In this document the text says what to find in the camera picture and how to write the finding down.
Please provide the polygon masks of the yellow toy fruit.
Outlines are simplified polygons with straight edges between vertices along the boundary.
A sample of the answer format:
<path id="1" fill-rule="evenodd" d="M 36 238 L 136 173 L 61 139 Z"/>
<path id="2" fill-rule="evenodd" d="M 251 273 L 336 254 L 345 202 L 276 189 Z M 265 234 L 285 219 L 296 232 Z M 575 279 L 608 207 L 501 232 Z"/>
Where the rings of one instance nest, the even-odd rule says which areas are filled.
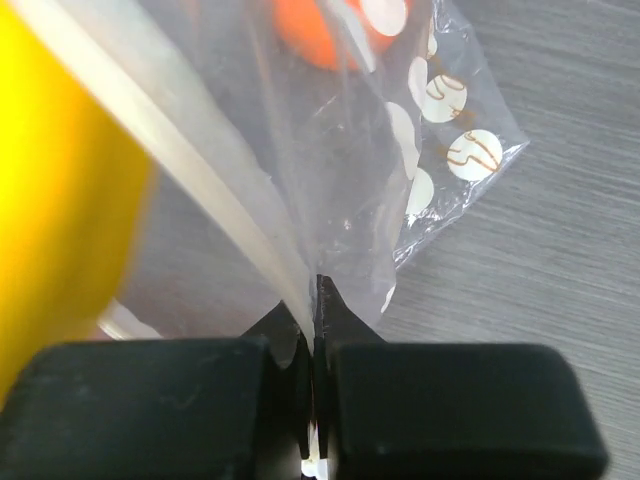
<path id="1" fill-rule="evenodd" d="M 150 158 L 1 5 L 1 388 L 84 340 L 124 276 Z"/>

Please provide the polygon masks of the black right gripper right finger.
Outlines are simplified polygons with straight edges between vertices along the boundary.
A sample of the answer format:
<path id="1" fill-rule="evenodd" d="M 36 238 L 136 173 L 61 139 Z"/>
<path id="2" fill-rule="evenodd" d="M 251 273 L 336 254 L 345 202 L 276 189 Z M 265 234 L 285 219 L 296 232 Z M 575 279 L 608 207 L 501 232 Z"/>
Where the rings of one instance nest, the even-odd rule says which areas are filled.
<path id="1" fill-rule="evenodd" d="M 531 343 L 383 340 L 317 279 L 314 414 L 333 479 L 599 479 L 578 377 Z"/>

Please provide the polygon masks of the orange toy fruit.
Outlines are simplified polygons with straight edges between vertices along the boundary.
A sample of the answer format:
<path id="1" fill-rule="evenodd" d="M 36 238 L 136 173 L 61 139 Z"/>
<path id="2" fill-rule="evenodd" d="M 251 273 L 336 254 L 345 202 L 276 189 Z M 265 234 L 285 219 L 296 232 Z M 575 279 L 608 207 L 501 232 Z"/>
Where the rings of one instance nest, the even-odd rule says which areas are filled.
<path id="1" fill-rule="evenodd" d="M 368 68 L 404 30 L 411 1 L 333 1 L 355 39 Z M 272 19 L 280 38 L 304 60 L 316 67 L 337 70 L 337 36 L 314 1 L 274 1 Z"/>

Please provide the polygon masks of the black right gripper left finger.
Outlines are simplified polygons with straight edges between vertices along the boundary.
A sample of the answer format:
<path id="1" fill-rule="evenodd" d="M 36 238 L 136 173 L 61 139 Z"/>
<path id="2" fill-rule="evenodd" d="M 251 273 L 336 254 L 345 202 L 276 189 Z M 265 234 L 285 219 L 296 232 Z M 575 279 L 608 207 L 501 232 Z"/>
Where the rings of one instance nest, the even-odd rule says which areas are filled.
<path id="1" fill-rule="evenodd" d="M 298 479 L 309 352 L 284 305 L 235 338 L 61 343 L 1 413 L 5 479 Z"/>

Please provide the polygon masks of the clear polka dot zip bag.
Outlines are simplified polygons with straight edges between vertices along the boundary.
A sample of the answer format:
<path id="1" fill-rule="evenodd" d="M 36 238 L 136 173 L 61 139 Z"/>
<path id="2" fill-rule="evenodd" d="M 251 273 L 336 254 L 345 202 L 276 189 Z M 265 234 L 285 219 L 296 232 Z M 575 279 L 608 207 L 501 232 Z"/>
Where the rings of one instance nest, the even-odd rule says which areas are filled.
<path id="1" fill-rule="evenodd" d="M 319 276 L 375 324 L 397 269 L 527 145 L 452 2 L 411 1 L 371 70 L 314 1 L 335 71 L 285 44 L 273 2 L 13 3 L 163 170 L 112 337 L 238 335 L 279 302 L 310 331 Z"/>

